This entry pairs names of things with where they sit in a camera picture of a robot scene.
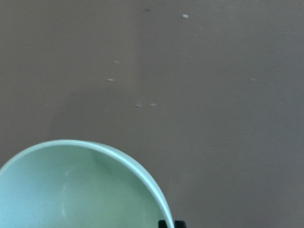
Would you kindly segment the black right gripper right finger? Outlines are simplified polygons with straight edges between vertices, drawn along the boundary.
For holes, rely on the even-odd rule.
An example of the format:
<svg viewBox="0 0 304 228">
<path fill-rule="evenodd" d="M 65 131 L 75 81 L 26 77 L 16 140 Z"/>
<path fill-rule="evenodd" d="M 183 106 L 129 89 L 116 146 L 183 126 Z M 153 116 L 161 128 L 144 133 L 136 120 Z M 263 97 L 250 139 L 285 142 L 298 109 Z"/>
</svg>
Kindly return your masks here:
<svg viewBox="0 0 304 228">
<path fill-rule="evenodd" d="M 175 228 L 186 228 L 186 223 L 183 220 L 175 220 L 174 227 Z"/>
</svg>

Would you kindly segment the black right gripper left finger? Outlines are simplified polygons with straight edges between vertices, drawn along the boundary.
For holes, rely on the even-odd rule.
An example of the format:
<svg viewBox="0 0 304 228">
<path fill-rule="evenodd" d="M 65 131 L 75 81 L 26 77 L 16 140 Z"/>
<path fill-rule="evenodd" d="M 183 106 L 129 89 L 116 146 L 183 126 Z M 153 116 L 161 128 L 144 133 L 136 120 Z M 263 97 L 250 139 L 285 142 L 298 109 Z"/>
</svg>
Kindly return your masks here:
<svg viewBox="0 0 304 228">
<path fill-rule="evenodd" d="M 158 221 L 158 228 L 166 228 L 166 221 L 165 220 L 159 220 Z"/>
</svg>

